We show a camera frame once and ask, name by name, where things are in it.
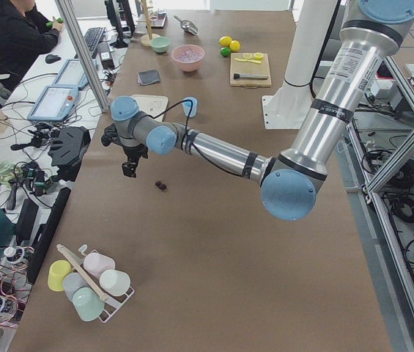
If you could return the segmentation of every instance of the robotic arm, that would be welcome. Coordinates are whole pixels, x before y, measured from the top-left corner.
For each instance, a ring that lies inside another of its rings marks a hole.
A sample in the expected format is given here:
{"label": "robotic arm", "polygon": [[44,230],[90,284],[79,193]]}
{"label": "robotic arm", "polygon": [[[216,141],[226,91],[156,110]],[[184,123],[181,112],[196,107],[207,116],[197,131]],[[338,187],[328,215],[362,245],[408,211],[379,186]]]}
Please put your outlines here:
{"label": "robotic arm", "polygon": [[147,149],[164,155],[174,147],[198,155],[261,187],[274,216],[298,220],[313,208],[328,175],[327,160],[353,118],[363,93],[386,56],[394,55],[414,21],[414,0],[354,0],[340,33],[342,46],[292,146],[266,158],[178,123],[155,121],[128,96],[111,104],[114,124],[103,144],[122,146],[124,174],[135,177]]}

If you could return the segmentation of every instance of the yellow knife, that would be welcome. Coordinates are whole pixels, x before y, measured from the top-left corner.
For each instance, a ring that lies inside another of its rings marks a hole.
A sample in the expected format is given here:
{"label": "yellow knife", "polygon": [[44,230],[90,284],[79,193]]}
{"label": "yellow knife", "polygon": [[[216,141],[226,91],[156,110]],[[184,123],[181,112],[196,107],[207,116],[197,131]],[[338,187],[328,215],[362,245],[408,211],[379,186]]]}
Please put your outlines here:
{"label": "yellow knife", "polygon": [[236,61],[239,61],[239,62],[252,62],[253,64],[261,64],[262,63],[262,61],[260,61],[260,60],[240,59],[239,57],[235,57],[234,59]]}

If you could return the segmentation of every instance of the bowl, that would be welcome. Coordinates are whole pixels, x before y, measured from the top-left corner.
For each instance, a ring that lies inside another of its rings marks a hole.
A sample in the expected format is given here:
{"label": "bowl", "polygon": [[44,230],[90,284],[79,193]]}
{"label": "bowl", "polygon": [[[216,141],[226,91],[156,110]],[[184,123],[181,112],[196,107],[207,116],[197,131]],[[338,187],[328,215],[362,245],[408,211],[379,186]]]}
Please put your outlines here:
{"label": "bowl", "polygon": [[177,46],[171,52],[172,61],[184,72],[197,70],[204,61],[205,50],[198,45],[186,44]]}
{"label": "bowl", "polygon": [[171,45],[171,41],[168,37],[156,37],[153,38],[150,42],[151,49],[155,53],[165,53],[168,50],[168,47]]}

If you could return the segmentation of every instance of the pink bowl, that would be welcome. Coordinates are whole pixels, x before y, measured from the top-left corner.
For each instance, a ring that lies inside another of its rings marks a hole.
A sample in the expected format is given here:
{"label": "pink bowl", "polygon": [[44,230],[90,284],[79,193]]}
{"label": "pink bowl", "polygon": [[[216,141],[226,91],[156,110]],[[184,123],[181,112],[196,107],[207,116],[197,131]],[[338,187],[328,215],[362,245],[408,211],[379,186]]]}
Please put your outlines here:
{"label": "pink bowl", "polygon": [[184,72],[192,72],[204,61],[205,50],[198,45],[186,44],[176,47],[171,52],[172,61]]}

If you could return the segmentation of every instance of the person's hand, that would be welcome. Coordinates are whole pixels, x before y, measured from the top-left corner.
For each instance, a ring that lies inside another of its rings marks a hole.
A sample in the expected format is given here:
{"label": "person's hand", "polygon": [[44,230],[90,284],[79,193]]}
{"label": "person's hand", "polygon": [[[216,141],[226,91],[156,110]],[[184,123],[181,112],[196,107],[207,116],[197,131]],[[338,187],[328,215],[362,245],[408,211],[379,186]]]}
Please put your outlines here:
{"label": "person's hand", "polygon": [[57,22],[57,19],[55,17],[52,17],[53,23],[52,23],[52,29],[56,29],[57,31],[61,32],[63,29],[63,23]]}

